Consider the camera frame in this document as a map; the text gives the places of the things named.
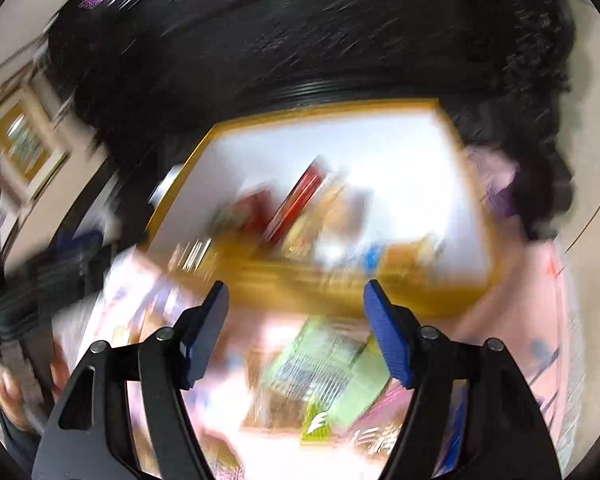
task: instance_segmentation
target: open cardboard box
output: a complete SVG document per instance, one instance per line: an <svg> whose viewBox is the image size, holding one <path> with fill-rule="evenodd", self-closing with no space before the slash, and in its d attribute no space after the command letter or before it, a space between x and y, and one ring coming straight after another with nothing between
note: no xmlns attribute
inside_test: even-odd
<svg viewBox="0 0 600 480"><path fill-rule="evenodd" d="M278 206L320 156L368 192L360 247L433 234L442 250L426 282L375 276L395 304L417 316L451 316L474 304L496 277L488 214L451 122L436 101L356 102L277 112L216 124L174 179L147 227L144 250L167 266L178 244L206 239L219 209L267 184ZM174 270L200 294L214 280L232 306L361 317L370 276L328 278L252 248L225 254L214 272Z"/></svg>

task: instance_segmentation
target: metal screw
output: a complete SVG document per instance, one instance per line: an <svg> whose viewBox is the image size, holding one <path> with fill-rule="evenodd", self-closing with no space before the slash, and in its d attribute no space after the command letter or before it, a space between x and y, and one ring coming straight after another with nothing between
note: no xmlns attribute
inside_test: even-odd
<svg viewBox="0 0 600 480"><path fill-rule="evenodd" d="M440 332L438 332L437 328L427 325L427 326L423 326L420 329L420 335L422 336L423 339L434 340L434 339L438 339Z"/></svg>
<svg viewBox="0 0 600 480"><path fill-rule="evenodd" d="M504 350L504 343L496 337L490 337L487 339L487 348L494 352L502 352Z"/></svg>
<svg viewBox="0 0 600 480"><path fill-rule="evenodd" d="M163 326L158 332L155 333L155 338L158 341L168 341L173 337L173 328L170 326Z"/></svg>
<svg viewBox="0 0 600 480"><path fill-rule="evenodd" d="M91 350L94 354L99 354L107 349L106 341L96 341L95 343L91 343L89 350Z"/></svg>

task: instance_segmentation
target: beige wall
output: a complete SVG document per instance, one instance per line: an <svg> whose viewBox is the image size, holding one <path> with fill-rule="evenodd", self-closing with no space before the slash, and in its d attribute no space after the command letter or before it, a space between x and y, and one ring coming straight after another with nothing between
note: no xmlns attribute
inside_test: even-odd
<svg viewBox="0 0 600 480"><path fill-rule="evenodd" d="M43 75L33 78L31 85L52 116L60 103L51 86ZM92 152L93 134L75 116L65 117L58 124L57 133L69 145L69 157L22 225L5 262L7 271L50 242L69 208L106 158L103 147Z"/></svg>

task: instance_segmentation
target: person's hand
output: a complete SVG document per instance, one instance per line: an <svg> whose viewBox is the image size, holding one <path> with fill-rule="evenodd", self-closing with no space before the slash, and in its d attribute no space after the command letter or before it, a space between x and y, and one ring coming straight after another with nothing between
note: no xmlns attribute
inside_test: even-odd
<svg viewBox="0 0 600 480"><path fill-rule="evenodd" d="M69 380L69 367L64 360L60 345L54 341L54 356L51 360L51 378L54 382L53 396L57 399ZM22 407L22 392L15 377L4 367L0 367L0 407L4 415L19 430L33 431Z"/></svg>

